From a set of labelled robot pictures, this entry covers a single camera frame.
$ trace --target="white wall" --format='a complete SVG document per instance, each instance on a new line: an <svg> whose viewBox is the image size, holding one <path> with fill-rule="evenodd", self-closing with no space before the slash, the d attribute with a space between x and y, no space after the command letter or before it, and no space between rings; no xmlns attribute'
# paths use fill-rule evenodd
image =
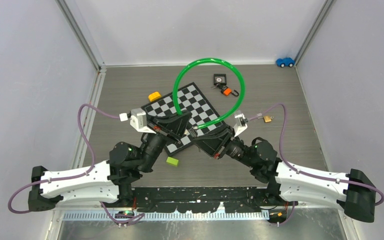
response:
<svg viewBox="0 0 384 240"><path fill-rule="evenodd" d="M76 0L106 65L294 58L325 0Z"/></svg>
<svg viewBox="0 0 384 240"><path fill-rule="evenodd" d="M332 171L364 171L384 192L384 1L337 1L298 71ZM361 239L384 239L384 204Z"/></svg>
<svg viewBox="0 0 384 240"><path fill-rule="evenodd" d="M55 1L0 0L0 240L44 239L50 212L15 215L7 202L32 167L67 169L95 76Z"/></svg>

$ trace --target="robotic arm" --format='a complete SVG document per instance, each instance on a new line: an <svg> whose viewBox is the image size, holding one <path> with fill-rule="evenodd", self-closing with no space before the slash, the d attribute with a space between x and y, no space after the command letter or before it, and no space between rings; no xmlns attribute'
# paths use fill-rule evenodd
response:
<svg viewBox="0 0 384 240"><path fill-rule="evenodd" d="M57 205L96 201L128 206L134 200L131 184L143 176L140 172L153 171L166 143L179 141L190 117L190 112L154 117L147 116L140 108L132 110L125 120L130 118L130 125L143 133L141 146L119 142L109 152L109 160L96 164L89 174L75 179L51 181L84 173L89 167L66 171L34 167L32 182L48 181L32 187L29 210L39 212ZM351 169L350 173L326 172L286 162L277 157L273 146L261 137L256 137L250 146L245 145L238 135L246 130L248 120L237 112L235 121L234 127L220 126L203 136L197 135L196 128L189 129L193 144L211 157L218 159L227 155L249 167L255 179L268 184L265 199L270 204L310 202L342 210L359 221L374 221L376 192L339 181L348 179L374 187L363 172L356 169Z"/></svg>

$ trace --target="checkerboard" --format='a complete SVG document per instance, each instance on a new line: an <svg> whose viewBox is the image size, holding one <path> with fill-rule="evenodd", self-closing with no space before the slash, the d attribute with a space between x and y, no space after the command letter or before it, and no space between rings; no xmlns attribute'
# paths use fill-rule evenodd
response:
<svg viewBox="0 0 384 240"><path fill-rule="evenodd" d="M179 99L180 109L182 111L186 109L192 113L192 117L190 118L186 129L190 129L192 126L208 123L209 121L220 117L194 82L179 88L177 97ZM142 109L145 110L147 114L157 117L176 113L172 93L164 95L160 99L142 106ZM203 129L198 129L198 136L202 136L222 125L225 125L223 121ZM186 132L179 143L167 144L165 146L165 151L169 157L174 156L176 153L191 146L191 139L192 137L189 132Z"/></svg>

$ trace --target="wooden floor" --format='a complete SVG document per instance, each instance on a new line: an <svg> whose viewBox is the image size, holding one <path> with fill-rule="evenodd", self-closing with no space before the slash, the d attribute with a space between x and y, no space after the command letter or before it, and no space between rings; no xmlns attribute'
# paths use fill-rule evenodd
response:
<svg viewBox="0 0 384 240"><path fill-rule="evenodd" d="M246 95L240 110L247 118L255 116L275 103L283 102L288 110L288 123L284 134L284 155L298 165L326 170L320 145L314 132L303 90L294 68L279 68L274 65L237 66L246 82ZM183 69L181 66L147 66L108 68L100 95L98 108L106 113L118 115L139 108L148 102L148 95L158 91L162 95L173 91L174 81ZM180 86L195 82L220 115L236 102L233 96L225 97L220 91L211 89L213 74L227 74L228 86L240 90L236 76L227 68L204 65L193 68L183 78ZM248 129L240 135L247 145L255 137L268 140L279 151L279 136L283 123L283 110L275 108L270 123L263 120L250 122ZM234 125L233 117L227 124ZM107 160L109 151L118 142L140 146L141 134L128 122L96 114L90 143L98 162ZM249 173L249 168L225 156L214 159L190 146L175 156L179 166L166 163L165 151L156 161L152 173L134 182L134 187L209 187L209 186L263 186ZM87 152L84 166L91 164Z"/></svg>

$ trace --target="green ring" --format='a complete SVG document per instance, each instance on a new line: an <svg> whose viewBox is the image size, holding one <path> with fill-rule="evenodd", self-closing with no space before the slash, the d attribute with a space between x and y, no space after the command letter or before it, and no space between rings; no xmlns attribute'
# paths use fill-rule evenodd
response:
<svg viewBox="0 0 384 240"><path fill-rule="evenodd" d="M182 80L183 76L189 70L191 70L193 67L196 67L196 66L201 65L201 64L220 64L220 65L223 65L226 68L230 69L236 75L237 79L239 80L240 94L239 94L239 97L237 98L236 104L228 112L226 112L225 114L223 114L222 116L219 116L218 118L216 118L214 120L211 120L209 122L205 122L201 125L198 125L198 129L207 128L213 124L217 124L217 123L223 121L224 119L228 118L230 115L232 115L241 106L241 103L245 97L245 90L246 90L244 78L242 77L241 72L235 66L230 64L229 62L222 60L222 59L219 59L219 58L212 58L212 57L207 57L207 58L195 60L183 68L183 70L177 76L176 81L174 82L172 98L173 98L174 107L175 107L178 115L182 115L182 110L180 109L179 100L178 100L178 90L179 90L180 81Z"/></svg>

